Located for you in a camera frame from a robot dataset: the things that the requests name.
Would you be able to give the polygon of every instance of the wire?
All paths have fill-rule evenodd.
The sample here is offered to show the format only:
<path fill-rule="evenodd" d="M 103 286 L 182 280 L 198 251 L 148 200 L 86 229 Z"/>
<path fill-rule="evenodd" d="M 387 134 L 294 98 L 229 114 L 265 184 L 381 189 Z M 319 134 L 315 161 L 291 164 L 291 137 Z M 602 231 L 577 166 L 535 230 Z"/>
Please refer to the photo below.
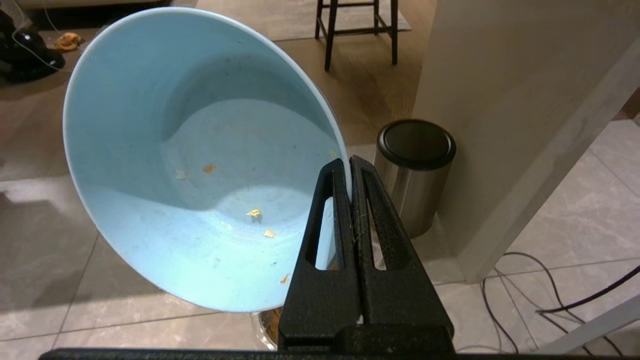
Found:
<path fill-rule="evenodd" d="M 53 24 L 53 21 L 51 21 L 51 18 L 49 17 L 49 12 L 47 11 L 47 0 L 42 0 L 42 7 L 44 8 L 44 15 L 47 17 L 47 20 L 49 21 L 49 25 L 51 25 L 53 30 L 55 30 L 58 34 L 62 35 L 60 30 L 56 28 L 56 26 Z"/>
<path fill-rule="evenodd" d="M 464 351 L 464 350 L 468 350 L 470 348 L 483 348 L 483 349 L 495 351 L 497 353 L 501 353 L 502 352 L 499 348 L 489 347 L 489 346 L 486 346 L 486 345 L 467 345 L 466 347 L 457 348 L 456 352 L 461 352 L 461 351 Z"/>
<path fill-rule="evenodd" d="M 15 4 L 15 7 L 18 9 L 18 11 L 20 12 L 20 16 L 22 17 L 22 23 L 20 24 L 20 26 L 16 27 L 15 30 L 13 31 L 13 33 L 11 33 L 11 38 L 13 39 L 13 41 L 15 41 L 16 44 L 18 44 L 19 46 L 21 46 L 23 49 L 25 49 L 26 51 L 29 51 L 33 56 L 35 56 L 38 60 L 40 60 L 40 62 L 42 62 L 44 65 L 56 70 L 56 71 L 62 71 L 62 72 L 72 72 L 70 70 L 64 70 L 62 68 L 59 67 L 55 67 L 53 65 L 51 65 L 50 63 L 47 63 L 46 61 L 44 61 L 41 57 L 38 56 L 38 54 L 34 53 L 33 50 L 31 50 L 30 48 L 22 45 L 18 40 L 16 40 L 15 38 L 15 34 L 18 33 L 18 31 L 20 31 L 26 22 L 26 18 L 24 16 L 24 12 L 22 11 L 22 8 L 20 7 L 20 5 L 18 5 L 17 0 L 13 0 L 13 3 Z"/>
<path fill-rule="evenodd" d="M 573 309 L 574 307 L 586 304 L 590 301 L 593 301 L 599 297 L 601 297 L 602 295 L 605 295 L 606 293 L 610 292 L 611 290 L 617 288 L 618 286 L 624 284 L 625 282 L 627 282 L 629 279 L 631 279 L 633 276 L 636 276 L 637 273 L 640 272 L 640 266 L 637 266 L 635 269 L 631 270 L 627 275 L 624 275 L 622 278 L 620 278 L 618 281 L 614 282 L 613 284 L 609 285 L 608 287 L 598 291 L 597 293 L 593 294 L 590 297 L 586 297 L 580 301 L 576 301 L 573 304 L 569 304 L 569 305 L 562 305 L 561 307 L 557 307 L 555 309 L 540 309 L 538 310 L 539 313 L 557 313 L 559 311 L 568 311 L 569 309 Z"/>
<path fill-rule="evenodd" d="M 515 351 L 515 354 L 519 354 L 518 346 L 516 345 L 515 341 L 513 341 L 513 338 L 511 338 L 511 335 L 509 335 L 509 333 L 506 330 L 504 330 L 504 328 L 502 327 L 502 324 L 498 321 L 498 319 L 495 318 L 495 316 L 493 315 L 493 311 L 491 311 L 491 307 L 489 306 L 489 302 L 486 299 L 486 278 L 482 280 L 482 284 L 480 285 L 480 290 L 482 292 L 482 298 L 484 300 L 484 306 L 486 307 L 486 310 L 489 313 L 489 316 L 491 317 L 491 320 L 493 321 L 493 323 L 495 325 L 498 326 L 498 328 L 502 331 L 502 333 L 507 337 L 507 339 L 509 340 L 511 345 L 513 345 L 513 349 Z"/>
<path fill-rule="evenodd" d="M 512 251 L 512 252 L 505 252 L 505 253 L 504 253 L 504 256 L 511 256 L 511 255 L 524 256 L 524 257 L 529 258 L 529 259 L 531 259 L 531 260 L 535 261 L 536 263 L 538 263 L 538 265 L 540 265 L 540 267 L 542 267 L 542 269 L 545 271 L 545 273 L 547 273 L 547 277 L 549 278 L 549 281 L 551 282 L 551 286 L 552 286 L 552 287 L 553 287 L 553 289 L 554 289 L 554 293 L 556 294 L 556 299 L 558 300 L 558 303 L 559 303 L 559 304 L 560 304 L 560 306 L 561 306 L 559 309 L 562 309 L 562 310 L 558 310 L 558 311 L 566 311 L 566 312 L 567 312 L 569 315 L 571 315 L 574 319 L 578 320 L 580 323 L 584 323 L 584 320 L 583 320 L 583 319 L 581 319 L 581 318 L 580 318 L 580 317 L 578 317 L 576 314 L 574 314 L 574 313 L 572 313 L 571 311 L 569 311 L 569 309 L 570 309 L 570 307 L 569 307 L 569 306 L 566 306 L 566 307 L 567 307 L 567 309 L 565 309 L 565 306 L 564 306 L 564 304 L 563 304 L 563 302 L 562 302 L 562 299 L 560 299 L 560 294 L 558 294 L 558 290 L 557 290 L 557 286 L 556 286 L 556 282 L 555 282 L 555 280 L 554 280 L 554 277 L 551 275 L 551 271 L 549 271 L 549 269 L 548 269 L 548 268 L 547 268 L 547 267 L 542 263 L 542 261 L 540 261 L 538 258 L 536 258 L 536 257 L 534 257 L 534 256 L 532 256 L 532 255 L 526 254 L 526 253 L 524 253 L 524 252 Z M 623 282 L 625 282 L 625 281 L 629 280 L 631 277 L 633 277 L 635 274 L 637 274 L 638 268 L 640 268 L 640 266 L 639 266 L 639 267 L 636 267 L 636 269 L 635 269 L 635 270 L 632 270 L 629 274 L 625 275 L 622 279 L 620 279 L 620 280 L 616 281 L 614 284 L 610 285 L 607 289 L 605 289 L 606 291 L 605 291 L 605 290 L 600 291 L 602 294 L 598 294 L 598 293 L 597 293 L 597 294 L 594 294 L 594 295 L 590 296 L 590 298 L 592 297 L 592 299 L 587 298 L 587 299 L 589 299 L 588 301 L 585 301 L 585 300 L 587 300 L 587 299 L 584 299 L 584 300 L 578 301 L 578 302 L 580 302 L 580 303 L 581 303 L 581 304 L 579 304 L 579 305 L 586 304 L 587 302 L 589 302 L 589 301 L 591 301 L 591 300 L 593 300 L 593 299 L 595 299 L 595 298 L 597 298 L 597 297 L 600 297 L 600 296 L 602 296 L 602 295 L 604 295 L 604 294 L 608 293 L 609 291 L 611 291 L 611 290 L 613 290 L 613 289 L 617 288 L 617 287 L 618 287 L 618 286 L 620 286 Z M 566 334 L 568 333 L 564 328 L 562 328 L 560 325 L 558 325 L 557 323 L 555 323 L 555 322 L 554 322 L 553 320 L 551 320 L 549 317 L 547 317 L 547 316 L 543 316 L 543 313 L 550 313 L 551 311 L 546 311 L 546 310 L 544 310 L 544 311 L 536 310 L 536 312 L 537 312 L 540 316 L 542 316 L 544 319 L 546 319 L 547 321 L 551 322 L 551 323 L 552 323 L 552 324 L 554 324 L 556 327 L 558 327 L 559 329 L 561 329 L 562 331 L 564 331 Z M 614 344 L 614 343 L 613 343 L 613 341 L 611 341 L 607 336 L 602 336 L 602 338 L 604 339 L 604 341 L 606 341 L 606 342 L 608 342 L 608 344 L 610 344 L 610 346 L 613 348 L 613 350 L 614 350 L 618 355 L 623 356 L 622 351 L 620 351 L 620 349 L 616 346 L 616 344 Z M 592 353 L 591 353 L 591 352 L 590 352 L 590 351 L 589 351 L 585 346 L 583 346 L 582 348 L 584 349 L 584 351 L 586 351 L 586 352 L 587 352 L 587 354 L 592 355 Z"/>
<path fill-rule="evenodd" d="M 531 300 L 527 295 L 524 295 L 524 292 L 511 280 L 509 279 L 509 277 L 505 276 L 502 272 L 500 272 L 500 270 L 498 270 L 497 268 L 493 268 L 495 270 L 495 272 L 498 273 L 498 276 L 500 277 L 500 281 L 502 281 L 502 284 L 504 285 L 504 288 L 507 290 L 507 292 L 509 292 L 509 289 L 507 289 L 507 286 L 504 284 L 504 280 L 502 280 L 502 278 L 504 277 L 505 279 L 507 279 L 507 281 L 509 281 L 511 283 L 511 285 L 513 285 L 514 288 L 516 288 L 516 291 L 518 291 L 527 301 L 529 301 L 533 306 L 537 307 L 538 309 L 541 309 L 541 307 L 539 305 L 537 305 L 535 302 L 533 302 L 533 300 Z M 547 317 L 544 314 L 538 314 L 540 315 L 542 318 L 544 318 L 546 321 L 550 322 L 551 324 L 555 325 L 555 327 L 557 327 L 558 329 L 562 330 L 565 334 L 568 334 L 569 332 L 562 326 L 560 326 L 560 324 L 558 324 L 557 322 L 551 320 L 549 317 Z M 569 319 L 569 318 L 565 318 L 563 317 L 565 320 L 569 320 L 569 321 L 573 321 L 576 322 L 576 320 L 574 319 Z M 587 349 L 587 347 L 582 346 L 582 349 L 589 355 L 593 356 L 593 354 L 589 351 L 589 349 Z"/>

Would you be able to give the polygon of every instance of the bowl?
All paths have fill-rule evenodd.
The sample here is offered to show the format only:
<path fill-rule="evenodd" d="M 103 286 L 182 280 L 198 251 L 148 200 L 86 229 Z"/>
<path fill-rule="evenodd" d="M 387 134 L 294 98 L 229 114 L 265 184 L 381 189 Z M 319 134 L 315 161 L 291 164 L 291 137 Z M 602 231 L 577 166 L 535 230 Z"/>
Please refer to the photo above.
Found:
<path fill-rule="evenodd" d="M 63 132 L 78 194 L 114 250 L 221 311 L 281 306 L 320 169 L 342 158 L 351 189 L 313 82 L 256 31 L 196 9 L 146 10 L 99 34 L 71 76 Z M 335 252 L 331 199 L 323 216 L 320 269 Z"/>

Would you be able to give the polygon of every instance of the black object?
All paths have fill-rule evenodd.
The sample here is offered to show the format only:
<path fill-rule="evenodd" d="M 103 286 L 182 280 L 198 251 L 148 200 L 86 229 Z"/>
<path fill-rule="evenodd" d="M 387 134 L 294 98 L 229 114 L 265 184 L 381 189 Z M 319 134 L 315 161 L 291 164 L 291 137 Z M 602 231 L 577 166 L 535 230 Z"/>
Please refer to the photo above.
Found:
<path fill-rule="evenodd" d="M 333 50 L 333 38 L 337 35 L 360 35 L 388 33 L 391 37 L 392 63 L 398 63 L 398 0 L 391 0 L 391 26 L 387 26 L 380 17 L 380 0 L 366 1 L 362 3 L 339 4 L 338 0 L 330 0 L 329 5 L 325 5 L 323 0 L 317 0 L 316 13 L 316 39 L 320 38 L 320 30 L 326 39 L 326 54 L 324 58 L 324 69 L 329 70 L 331 66 L 331 52 Z M 353 6 L 373 6 L 373 28 L 335 30 L 335 18 L 338 8 Z M 322 21 L 322 10 L 329 8 L 329 28 L 324 27 Z"/>
<path fill-rule="evenodd" d="M 451 321 L 374 167 L 353 156 L 351 171 L 351 206 L 342 160 L 327 164 L 320 173 L 280 317 L 278 352 L 63 348 L 43 354 L 40 360 L 583 359 L 455 354 Z M 334 199 L 336 271 L 314 266 L 323 206 L 329 197 Z M 369 211 L 387 270 L 373 265 Z"/>
<path fill-rule="evenodd" d="M 398 120 L 378 133 L 378 149 L 396 165 L 410 170 L 436 170 L 456 155 L 456 142 L 445 129 L 417 119 Z"/>
<path fill-rule="evenodd" d="M 16 42 L 19 42 L 33 53 Z M 65 59 L 62 55 L 55 50 L 48 49 L 44 40 L 36 31 L 28 29 L 16 31 L 13 19 L 1 10 L 0 61 L 10 65 L 10 70 L 0 72 L 0 76 L 4 76 L 11 83 L 22 83 L 44 78 L 65 66 Z"/>

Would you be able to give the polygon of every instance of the wooden floor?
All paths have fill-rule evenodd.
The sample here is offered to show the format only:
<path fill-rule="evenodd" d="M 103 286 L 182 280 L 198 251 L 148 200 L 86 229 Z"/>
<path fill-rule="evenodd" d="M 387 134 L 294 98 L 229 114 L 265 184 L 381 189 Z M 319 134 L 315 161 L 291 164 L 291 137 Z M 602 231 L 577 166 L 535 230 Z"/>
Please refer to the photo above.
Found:
<path fill-rule="evenodd" d="M 381 127 L 411 116 L 435 0 L 402 0 L 412 31 L 399 34 L 398 64 L 388 36 L 338 37 L 331 71 L 324 71 L 324 40 L 277 42 L 329 100 L 347 144 L 374 143 Z"/>
<path fill-rule="evenodd" d="M 386 35 L 340 37 L 332 67 L 324 71 L 324 40 L 277 44 L 300 64 L 329 100 L 347 144 L 373 143 L 393 120 L 409 117 L 420 78 L 435 0 L 402 0 L 400 11 L 412 31 L 399 34 L 398 65 L 391 64 Z M 97 28 L 74 29 L 92 39 Z M 55 31 L 41 31 L 51 44 Z M 71 71 L 79 51 L 65 54 Z M 0 78 L 0 181 L 65 174 L 62 108 L 70 72 L 12 85 Z"/>

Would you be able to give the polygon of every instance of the floor tile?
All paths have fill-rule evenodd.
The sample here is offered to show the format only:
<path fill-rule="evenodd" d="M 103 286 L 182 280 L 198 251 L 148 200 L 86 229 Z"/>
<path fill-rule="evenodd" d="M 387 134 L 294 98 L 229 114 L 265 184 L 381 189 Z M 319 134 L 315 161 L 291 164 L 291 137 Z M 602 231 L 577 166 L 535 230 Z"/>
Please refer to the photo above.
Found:
<path fill-rule="evenodd" d="M 435 288 L 455 328 L 453 343 L 457 351 L 492 352 L 482 346 L 499 347 L 498 337 L 484 306 L 479 284 L 454 283 L 436 285 Z M 535 349 L 533 340 L 498 279 L 487 279 L 486 296 L 495 317 L 516 342 L 518 349 L 521 352 Z M 506 352 L 513 351 L 513 347 L 504 336 L 502 349 Z"/>
<path fill-rule="evenodd" d="M 0 341 L 0 359 L 37 360 L 40 355 L 51 350 L 55 340 L 55 335 L 46 335 L 37 338 Z"/>
<path fill-rule="evenodd" d="M 640 126 L 633 120 L 612 121 L 590 149 L 640 196 Z"/>
<path fill-rule="evenodd" d="M 63 331 L 212 312 L 148 282 L 100 235 Z"/>
<path fill-rule="evenodd" d="M 556 281 L 560 297 L 566 305 L 606 288 L 638 264 L 640 264 L 639 260 L 615 261 L 612 263 L 555 269 L 551 270 L 551 273 Z M 544 272 L 508 275 L 508 278 L 540 307 L 548 309 L 558 306 L 550 281 Z M 535 313 L 536 308 L 517 292 L 510 282 L 505 282 L 538 346 L 549 343 L 564 334 L 537 315 Z M 638 295 L 638 289 L 640 289 L 640 277 L 636 276 L 603 297 L 576 307 L 572 312 L 583 320 L 588 321 Z M 552 319 L 567 329 L 574 329 L 577 326 L 576 323 L 556 316 L 552 316 Z M 635 325 L 629 325 L 614 332 L 609 337 L 617 344 L 623 354 L 628 356 L 640 355 L 640 343 L 637 341 L 640 339 L 640 323 L 636 322 Z M 602 340 L 590 343 L 588 349 L 595 355 L 615 354 L 608 344 Z"/>
<path fill-rule="evenodd" d="M 0 183 L 0 340 L 58 332 L 97 230 L 70 176 Z"/>
<path fill-rule="evenodd" d="M 250 314 L 217 313 L 60 334 L 60 347 L 266 350 Z"/>
<path fill-rule="evenodd" d="M 349 154 L 349 157 L 357 155 L 373 164 L 373 157 L 376 155 L 376 144 L 347 145 L 347 154 Z"/>
<path fill-rule="evenodd" d="M 527 224 L 509 251 L 522 251 L 548 267 L 640 258 L 640 198 L 586 152 Z M 504 257 L 505 273 L 539 270 Z"/>
<path fill-rule="evenodd" d="M 433 284 L 462 281 L 465 278 L 458 260 L 451 255 L 444 241 L 444 230 L 437 215 L 429 231 L 412 239 L 413 248 Z"/>

